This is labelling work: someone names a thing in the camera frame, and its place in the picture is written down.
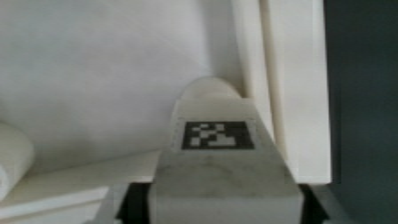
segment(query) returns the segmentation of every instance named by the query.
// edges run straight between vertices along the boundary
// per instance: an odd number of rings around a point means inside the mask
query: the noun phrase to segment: white object
[[[96,217],[96,212],[102,206],[102,201],[80,204],[73,207],[56,209],[34,215],[22,216],[16,219],[2,220],[2,224],[98,224],[91,223]]]
[[[189,144],[208,129],[235,138],[233,146],[217,137],[201,138],[217,146]],[[302,194],[253,100],[183,98],[171,133],[150,190],[151,223],[299,224]]]
[[[0,203],[0,223],[52,209],[100,201],[109,186],[151,182],[159,151],[24,178]]]
[[[276,143],[301,183],[331,182],[324,1],[262,0]]]
[[[0,124],[0,201],[34,163],[34,145],[22,131]]]
[[[233,0],[233,10],[240,62],[244,67],[246,94],[255,100],[260,117],[274,138],[260,0]]]

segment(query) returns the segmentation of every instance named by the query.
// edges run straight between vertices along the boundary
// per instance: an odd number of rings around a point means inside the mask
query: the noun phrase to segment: white panel
[[[0,1],[0,120],[34,173],[162,149],[187,84],[240,74],[231,0]]]
[[[324,2],[262,0],[278,147],[301,183],[331,182]]]

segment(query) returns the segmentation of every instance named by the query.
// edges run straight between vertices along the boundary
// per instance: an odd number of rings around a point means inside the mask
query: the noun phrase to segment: curved white surface
[[[34,145],[16,128],[0,123],[0,201],[34,163]]]

